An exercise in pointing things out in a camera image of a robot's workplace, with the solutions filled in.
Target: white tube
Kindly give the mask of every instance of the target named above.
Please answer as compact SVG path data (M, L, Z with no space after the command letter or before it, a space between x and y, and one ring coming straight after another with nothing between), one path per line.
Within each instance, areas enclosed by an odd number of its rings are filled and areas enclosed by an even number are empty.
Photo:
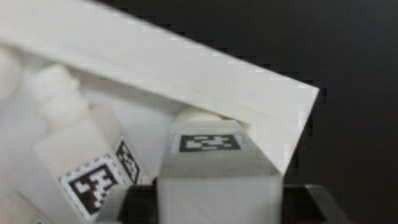
M21 83L21 59L15 50L0 45L0 101L8 98Z
M88 101L78 91L78 81L60 65L53 65L33 75L30 93L53 132L88 114Z
M222 121L222 116L197 107L186 107L177 114L175 122Z

